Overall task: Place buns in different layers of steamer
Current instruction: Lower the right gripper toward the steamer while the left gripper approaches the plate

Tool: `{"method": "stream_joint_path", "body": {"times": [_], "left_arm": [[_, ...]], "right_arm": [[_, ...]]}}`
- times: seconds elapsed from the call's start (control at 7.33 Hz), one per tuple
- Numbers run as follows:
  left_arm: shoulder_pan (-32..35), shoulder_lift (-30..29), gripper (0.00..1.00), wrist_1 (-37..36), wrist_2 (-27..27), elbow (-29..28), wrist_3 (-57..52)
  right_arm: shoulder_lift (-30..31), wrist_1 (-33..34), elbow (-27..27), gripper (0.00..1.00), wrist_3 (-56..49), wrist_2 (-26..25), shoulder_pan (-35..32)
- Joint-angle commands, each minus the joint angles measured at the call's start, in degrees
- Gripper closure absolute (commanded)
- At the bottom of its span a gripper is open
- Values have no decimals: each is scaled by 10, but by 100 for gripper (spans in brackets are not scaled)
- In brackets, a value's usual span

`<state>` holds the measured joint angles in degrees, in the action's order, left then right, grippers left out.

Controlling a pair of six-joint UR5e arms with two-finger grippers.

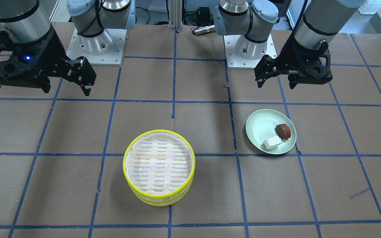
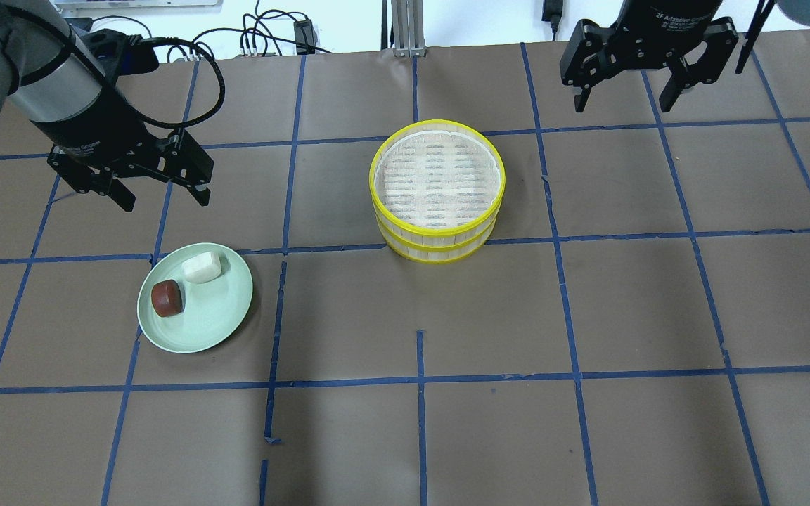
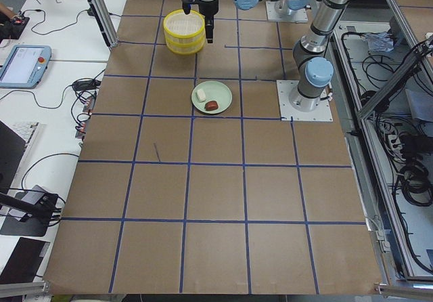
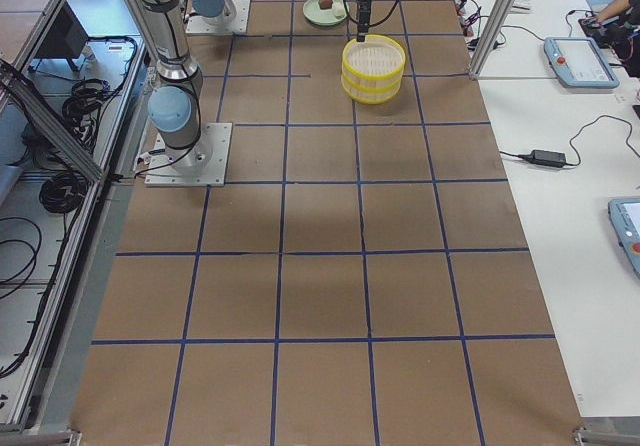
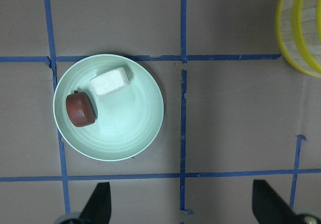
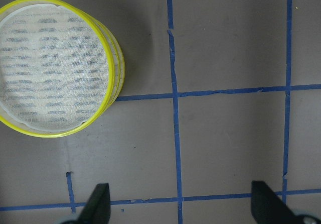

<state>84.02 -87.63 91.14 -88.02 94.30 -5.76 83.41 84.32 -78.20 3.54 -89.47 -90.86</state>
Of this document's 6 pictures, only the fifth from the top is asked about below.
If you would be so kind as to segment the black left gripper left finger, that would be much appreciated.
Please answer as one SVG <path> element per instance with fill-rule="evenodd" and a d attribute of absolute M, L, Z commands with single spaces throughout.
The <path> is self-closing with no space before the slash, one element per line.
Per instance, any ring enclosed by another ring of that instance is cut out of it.
<path fill-rule="evenodd" d="M 96 185 L 79 218 L 82 221 L 110 221 L 111 191 L 109 182 Z"/>

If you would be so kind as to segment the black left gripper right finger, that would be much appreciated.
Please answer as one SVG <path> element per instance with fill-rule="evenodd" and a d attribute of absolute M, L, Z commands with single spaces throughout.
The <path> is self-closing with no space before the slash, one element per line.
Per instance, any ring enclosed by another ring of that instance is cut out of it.
<path fill-rule="evenodd" d="M 265 180 L 252 185 L 252 212 L 258 223 L 290 223 L 296 214 Z"/>

